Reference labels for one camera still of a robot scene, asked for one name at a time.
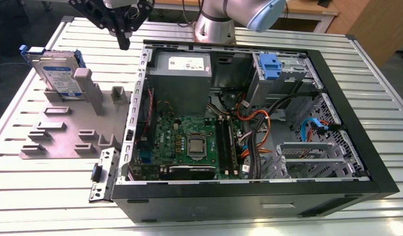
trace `metal bracket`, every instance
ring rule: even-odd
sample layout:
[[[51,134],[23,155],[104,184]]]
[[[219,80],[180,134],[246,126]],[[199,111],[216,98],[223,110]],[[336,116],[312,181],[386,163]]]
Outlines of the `metal bracket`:
[[[90,203],[110,202],[111,192],[116,181],[116,171],[119,165],[120,152],[114,147],[102,150],[99,162],[92,170],[91,180],[94,181]]]

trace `slotted metal workbench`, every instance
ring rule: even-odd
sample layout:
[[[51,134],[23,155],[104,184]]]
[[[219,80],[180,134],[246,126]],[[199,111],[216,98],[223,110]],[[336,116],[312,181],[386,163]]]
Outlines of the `slotted metal workbench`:
[[[192,41],[192,29],[147,22],[131,50],[84,18],[62,22],[48,49],[78,47],[102,90],[132,90],[143,39]],[[316,49],[342,86],[400,193],[324,218],[135,225],[115,204],[90,204],[96,159],[22,160],[18,156],[48,101],[32,70],[0,119],[0,232],[43,235],[403,235],[403,101],[366,55],[343,35],[236,30],[239,44]]]

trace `ram slot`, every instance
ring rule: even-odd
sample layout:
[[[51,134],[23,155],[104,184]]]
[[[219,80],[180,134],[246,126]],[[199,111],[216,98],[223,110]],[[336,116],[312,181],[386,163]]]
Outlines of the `ram slot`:
[[[227,120],[223,120],[222,122],[222,132],[223,132],[223,142],[224,142],[224,149],[226,149],[226,162],[227,162],[226,171],[230,171],[231,169],[234,169],[234,162],[232,162],[232,145],[231,145],[232,140],[230,135],[230,125]]]
[[[232,152],[231,152],[231,169],[232,170],[236,170],[236,149],[235,149],[235,137],[234,137],[234,125],[232,125],[232,119],[228,118],[228,121],[230,121],[230,142],[231,142],[231,149],[232,149]]]
[[[222,121],[218,120],[215,123],[215,133],[216,133],[216,146],[218,146],[218,154],[219,154],[219,170],[220,173],[224,173],[228,170],[228,162],[226,159],[226,149],[223,142],[223,129],[222,129]]]

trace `cpu socket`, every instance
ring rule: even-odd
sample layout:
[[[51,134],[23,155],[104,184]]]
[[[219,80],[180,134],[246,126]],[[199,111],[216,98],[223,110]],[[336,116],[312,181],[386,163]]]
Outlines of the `cpu socket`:
[[[187,155],[195,161],[207,156],[206,136],[187,136]]]

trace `motherboard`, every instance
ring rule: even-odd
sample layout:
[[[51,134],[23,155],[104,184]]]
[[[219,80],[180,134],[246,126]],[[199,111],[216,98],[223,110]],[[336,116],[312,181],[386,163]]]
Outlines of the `motherboard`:
[[[159,117],[152,150],[140,150],[134,172],[143,180],[239,179],[231,118]]]

